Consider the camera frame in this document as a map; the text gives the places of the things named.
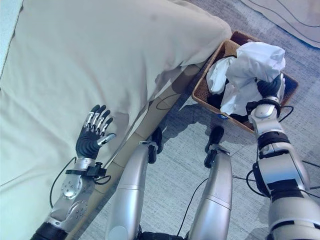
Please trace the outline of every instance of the gray carpet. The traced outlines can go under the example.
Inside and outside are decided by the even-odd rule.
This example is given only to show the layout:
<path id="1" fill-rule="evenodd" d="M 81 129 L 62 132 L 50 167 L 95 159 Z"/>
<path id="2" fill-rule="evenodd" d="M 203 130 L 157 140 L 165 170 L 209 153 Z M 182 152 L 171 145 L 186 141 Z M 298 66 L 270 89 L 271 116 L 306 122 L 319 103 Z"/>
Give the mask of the gray carpet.
<path id="1" fill-rule="evenodd" d="M 285 72 L 300 85 L 289 101 L 295 111 L 283 121 L 283 126 L 301 159 L 320 164 L 320 49 L 303 43 L 238 0 L 190 2 L 224 19 L 232 30 L 246 32 L 286 50 Z M 222 145 L 231 152 L 233 174 L 245 177 L 255 161 L 254 136 L 193 101 L 190 95 L 195 83 L 196 80 L 160 124 L 164 130 L 164 146 L 157 162 L 147 169 L 141 217 L 143 231 L 177 234 L 194 189 L 208 177 L 209 170 L 203 165 L 204 148 L 213 126 L 222 125 L 225 129 Z M 310 165 L 306 168 L 311 185 L 320 185 L 320 169 Z M 200 187 L 195 194 L 180 233 L 183 237 L 191 226 L 203 189 Z M 312 190 L 312 193 L 320 195 L 320 190 Z M 103 199 L 76 239 L 105 239 L 113 201 L 109 198 Z M 263 240 L 268 234 L 268 208 L 268 199 L 251 192 L 245 181 L 233 179 L 228 240 Z"/>

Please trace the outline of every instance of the silver robot leg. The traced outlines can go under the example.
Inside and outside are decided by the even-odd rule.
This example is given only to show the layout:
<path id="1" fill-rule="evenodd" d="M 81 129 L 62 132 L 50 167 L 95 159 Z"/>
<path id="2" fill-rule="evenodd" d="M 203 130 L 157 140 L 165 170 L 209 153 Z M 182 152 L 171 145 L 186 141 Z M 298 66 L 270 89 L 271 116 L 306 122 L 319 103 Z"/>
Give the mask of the silver robot leg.
<path id="1" fill-rule="evenodd" d="M 231 159 L 221 147 L 210 151 L 214 151 L 213 164 L 188 240 L 225 240 L 228 235 L 232 205 Z"/>
<path id="2" fill-rule="evenodd" d="M 154 142 L 141 142 L 130 157 L 114 194 L 106 240 L 134 240 L 138 236 L 147 165 L 156 150 Z"/>

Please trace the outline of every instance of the bed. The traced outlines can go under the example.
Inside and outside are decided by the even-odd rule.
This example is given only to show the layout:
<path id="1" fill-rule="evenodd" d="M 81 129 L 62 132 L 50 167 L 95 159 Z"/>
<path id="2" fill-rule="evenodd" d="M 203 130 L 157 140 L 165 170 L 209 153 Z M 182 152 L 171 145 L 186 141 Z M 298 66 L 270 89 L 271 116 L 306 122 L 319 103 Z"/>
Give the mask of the bed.
<path id="1" fill-rule="evenodd" d="M 0 78 L 0 238 L 28 239 L 46 218 L 92 106 L 106 104 L 114 118 L 117 137 L 97 158 L 112 185 L 230 35 L 180 0 L 24 0 Z M 86 215 L 107 191 L 96 187 Z"/>

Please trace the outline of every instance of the wicker basket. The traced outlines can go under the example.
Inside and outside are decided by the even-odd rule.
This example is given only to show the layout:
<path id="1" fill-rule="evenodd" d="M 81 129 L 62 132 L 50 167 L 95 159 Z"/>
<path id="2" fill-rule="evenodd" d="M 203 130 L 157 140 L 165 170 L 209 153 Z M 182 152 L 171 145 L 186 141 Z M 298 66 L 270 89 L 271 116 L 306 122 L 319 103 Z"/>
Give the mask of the wicker basket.
<path id="1" fill-rule="evenodd" d="M 192 92 L 192 98 L 200 103 L 205 108 L 209 109 L 210 111 L 218 114 L 223 119 L 228 119 L 232 123 L 236 124 L 237 126 L 253 133 L 254 127 L 253 125 L 246 121 L 246 122 L 239 122 L 235 120 L 234 118 L 230 117 L 226 113 L 220 112 L 220 110 L 212 105 L 210 105 L 207 101 L 208 97 L 210 96 L 209 88 L 207 85 L 206 75 L 209 71 L 210 67 L 219 59 L 227 56 L 237 55 L 237 48 L 240 45 L 243 45 L 248 42 L 258 42 L 259 40 L 255 37 L 249 36 L 243 32 L 235 31 L 231 39 L 223 41 L 218 49 L 214 52 L 214 54 L 209 58 L 208 64 L 206 65 L 205 70 L 203 71 L 203 74 L 201 75 L 197 85 L 195 86 L 193 92 Z M 281 102 L 281 105 L 284 106 L 287 101 L 292 97 L 292 95 L 295 93 L 298 87 L 298 82 L 294 80 L 292 77 L 288 76 L 287 74 L 283 73 L 285 78 L 285 90 L 284 90 L 284 97 Z"/>

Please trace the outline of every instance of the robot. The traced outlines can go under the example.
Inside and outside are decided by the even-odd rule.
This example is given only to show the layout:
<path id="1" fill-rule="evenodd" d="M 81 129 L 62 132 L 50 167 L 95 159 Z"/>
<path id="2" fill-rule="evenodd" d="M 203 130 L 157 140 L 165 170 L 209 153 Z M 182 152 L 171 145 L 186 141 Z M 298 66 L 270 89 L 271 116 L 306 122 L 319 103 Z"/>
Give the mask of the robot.
<path id="1" fill-rule="evenodd" d="M 320 240 L 320 206 L 306 191 L 309 175 L 278 121 L 284 97 L 281 73 L 273 82 L 257 81 L 262 100 L 246 109 L 254 126 L 258 159 L 252 166 L 260 194 L 270 199 L 269 235 L 266 240 Z M 106 170 L 96 162 L 99 148 L 114 138 L 106 134 L 110 111 L 95 106 L 88 114 L 76 143 L 78 159 L 66 171 L 61 195 L 32 240 L 63 240 L 83 216 L 94 181 Z M 204 165 L 210 169 L 193 224 L 185 238 L 165 233 L 142 232 L 140 226 L 148 163 L 156 161 L 161 133 L 139 143 L 130 157 L 114 194 L 106 226 L 106 240 L 225 240 L 232 206 L 232 169 L 228 150 L 219 145 L 223 128 L 216 127 L 209 138 Z"/>

